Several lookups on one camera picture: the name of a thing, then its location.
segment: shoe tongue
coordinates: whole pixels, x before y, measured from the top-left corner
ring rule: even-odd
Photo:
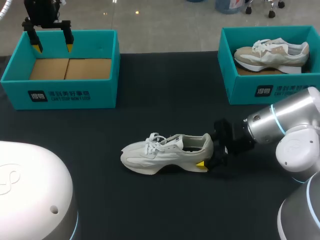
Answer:
[[[277,39],[267,41],[266,43],[267,44],[282,44],[283,42],[284,42],[284,40],[281,37],[279,37]]]
[[[184,136],[182,136],[182,135],[177,136],[176,138],[172,139],[171,141],[168,141],[163,146],[177,145],[180,149],[183,149],[184,148],[183,137]]]

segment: black mat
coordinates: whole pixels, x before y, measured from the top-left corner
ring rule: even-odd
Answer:
[[[277,214],[299,185],[258,146],[228,167],[130,172],[121,149],[152,132],[202,135],[228,104],[216,52],[122,54],[116,109],[15,111],[0,89],[0,140],[56,153],[76,190],[83,240],[278,240]]]

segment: white sneaker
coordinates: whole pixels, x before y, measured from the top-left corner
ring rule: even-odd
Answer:
[[[259,40],[253,47],[241,47],[234,54],[235,61],[250,71],[274,68],[286,74],[300,74],[308,57],[307,42],[295,45],[282,38]]]
[[[145,141],[130,144],[122,152],[123,165],[140,174],[153,175],[166,165],[203,173],[207,168],[197,164],[212,157],[214,143],[208,133],[203,136],[176,134],[169,138],[151,133]]]

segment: blue container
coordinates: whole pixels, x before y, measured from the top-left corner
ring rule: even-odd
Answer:
[[[215,0],[215,9],[223,14],[236,14],[244,6],[244,0]]]
[[[291,44],[308,42],[310,73],[239,75],[233,55],[257,40],[282,38]],[[218,61],[229,103],[273,104],[310,86],[320,90],[320,37],[313,26],[225,27],[221,31]]]
[[[120,52],[114,30],[73,30],[74,43],[68,52],[62,31],[37,31],[43,47],[39,53],[22,36],[3,73],[1,84],[16,110],[96,109],[116,106]],[[111,59],[109,79],[29,80],[36,59]],[[46,101],[32,101],[30,93],[43,93]],[[70,100],[52,93],[79,93]]]

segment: shoelace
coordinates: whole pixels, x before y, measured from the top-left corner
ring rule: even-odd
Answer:
[[[265,51],[271,51],[271,48],[268,44],[265,44],[266,42],[270,41],[270,39],[264,39],[264,40],[258,40],[253,44],[252,52],[256,52],[260,54],[264,53]]]
[[[145,140],[144,154],[154,153],[156,150],[164,152],[163,145],[159,143],[160,139],[167,140],[164,136],[160,136],[159,133],[153,132]]]

